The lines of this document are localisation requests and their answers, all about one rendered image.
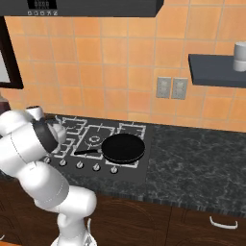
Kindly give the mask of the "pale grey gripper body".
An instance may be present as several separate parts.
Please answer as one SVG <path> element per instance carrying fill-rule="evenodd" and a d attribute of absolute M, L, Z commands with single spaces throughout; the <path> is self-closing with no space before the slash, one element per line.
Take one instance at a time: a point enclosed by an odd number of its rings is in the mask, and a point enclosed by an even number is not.
<path fill-rule="evenodd" d="M 55 140 L 59 144 L 63 144 L 66 141 L 66 129 L 61 124 L 53 124 L 51 126 L 52 134 Z"/>

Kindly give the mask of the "dark brown object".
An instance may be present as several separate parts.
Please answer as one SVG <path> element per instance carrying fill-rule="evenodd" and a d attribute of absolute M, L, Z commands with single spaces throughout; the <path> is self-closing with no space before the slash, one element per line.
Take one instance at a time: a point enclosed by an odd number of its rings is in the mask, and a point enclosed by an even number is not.
<path fill-rule="evenodd" d="M 9 111 L 11 109 L 9 101 L 0 95 L 0 113 Z"/>

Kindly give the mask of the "black frying pan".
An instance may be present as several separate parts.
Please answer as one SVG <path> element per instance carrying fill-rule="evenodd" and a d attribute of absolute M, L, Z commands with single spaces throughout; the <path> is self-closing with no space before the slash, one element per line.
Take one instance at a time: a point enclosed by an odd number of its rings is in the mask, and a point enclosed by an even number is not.
<path fill-rule="evenodd" d="M 131 164 L 143 157 L 145 144 L 136 135 L 117 134 L 107 137 L 99 148 L 74 152 L 76 156 L 91 153 L 100 153 L 112 163 Z"/>

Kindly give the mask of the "black gas hob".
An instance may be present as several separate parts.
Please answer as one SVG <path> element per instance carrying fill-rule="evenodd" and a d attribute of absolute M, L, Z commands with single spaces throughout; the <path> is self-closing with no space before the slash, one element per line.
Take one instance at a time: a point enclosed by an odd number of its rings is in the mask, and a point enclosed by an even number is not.
<path fill-rule="evenodd" d="M 114 121 L 104 118 L 60 114 L 47 114 L 46 118 L 49 124 L 60 123 L 66 129 L 66 142 L 61 145 L 60 151 L 57 154 L 46 156 L 51 158 L 49 164 L 60 172 L 75 176 L 95 176 L 137 184 L 145 182 L 153 133 L 152 125 L 142 122 Z M 122 133 L 136 135 L 144 141 L 145 153 L 135 163 L 112 163 L 99 153 L 74 155 L 76 150 L 99 148 L 108 136 Z M 67 165 L 60 166 L 61 160 L 66 160 Z M 76 167 L 79 161 L 84 164 L 84 168 L 78 169 Z M 93 171 L 92 169 L 96 163 L 101 166 L 99 171 Z M 116 174 L 111 173 L 113 166 L 118 168 Z"/>

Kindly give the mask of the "dark wood cupboard door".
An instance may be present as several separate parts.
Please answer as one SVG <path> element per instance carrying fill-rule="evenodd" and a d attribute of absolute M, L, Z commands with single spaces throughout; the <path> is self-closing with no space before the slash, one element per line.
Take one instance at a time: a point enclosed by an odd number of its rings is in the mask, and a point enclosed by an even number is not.
<path fill-rule="evenodd" d="M 211 225 L 214 222 L 234 225 L 236 230 L 225 230 Z M 171 210 L 165 246 L 246 246 L 246 218 L 191 209 Z"/>
<path fill-rule="evenodd" d="M 170 213 L 168 206 L 98 194 L 90 229 L 98 246 L 165 246 Z"/>
<path fill-rule="evenodd" d="M 0 180 L 0 191 L 18 221 L 24 246 L 51 246 L 59 235 L 57 215 L 38 208 L 17 179 Z"/>

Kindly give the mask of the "black range hood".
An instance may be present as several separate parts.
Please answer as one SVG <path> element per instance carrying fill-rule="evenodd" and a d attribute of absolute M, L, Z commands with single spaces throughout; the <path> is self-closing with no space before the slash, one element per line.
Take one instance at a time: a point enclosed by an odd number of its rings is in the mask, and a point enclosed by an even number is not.
<path fill-rule="evenodd" d="M 0 16 L 155 17 L 164 0 L 0 0 Z"/>

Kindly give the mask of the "white and grey canister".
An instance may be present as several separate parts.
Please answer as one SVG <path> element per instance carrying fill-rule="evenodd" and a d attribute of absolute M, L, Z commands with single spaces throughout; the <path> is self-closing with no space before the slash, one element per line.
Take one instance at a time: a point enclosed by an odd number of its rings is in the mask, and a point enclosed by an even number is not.
<path fill-rule="evenodd" d="M 246 71 L 246 41 L 239 41 L 234 44 L 234 70 Z"/>

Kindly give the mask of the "dark framed wall cabinet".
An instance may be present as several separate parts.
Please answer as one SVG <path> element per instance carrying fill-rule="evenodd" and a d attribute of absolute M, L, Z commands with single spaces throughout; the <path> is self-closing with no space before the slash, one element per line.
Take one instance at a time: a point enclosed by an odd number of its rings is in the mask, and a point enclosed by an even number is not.
<path fill-rule="evenodd" d="M 5 18 L 0 16 L 0 87 L 23 89 Z"/>

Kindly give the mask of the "grey wall socket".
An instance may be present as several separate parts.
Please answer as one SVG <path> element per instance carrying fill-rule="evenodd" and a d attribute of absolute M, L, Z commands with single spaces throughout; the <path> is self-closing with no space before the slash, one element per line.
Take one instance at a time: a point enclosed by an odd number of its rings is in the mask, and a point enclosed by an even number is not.
<path fill-rule="evenodd" d="M 158 77 L 157 82 L 157 97 L 168 98 L 171 90 L 171 78 L 170 77 Z"/>
<path fill-rule="evenodd" d="M 188 78 L 174 78 L 172 99 L 184 100 L 186 96 Z"/>

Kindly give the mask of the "dark grey wall shelf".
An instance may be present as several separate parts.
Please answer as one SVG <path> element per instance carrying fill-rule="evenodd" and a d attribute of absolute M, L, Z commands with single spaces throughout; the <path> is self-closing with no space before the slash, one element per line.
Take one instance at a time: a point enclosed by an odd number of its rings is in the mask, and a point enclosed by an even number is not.
<path fill-rule="evenodd" d="M 234 70 L 233 56 L 189 54 L 188 64 L 196 86 L 246 88 L 246 71 Z"/>

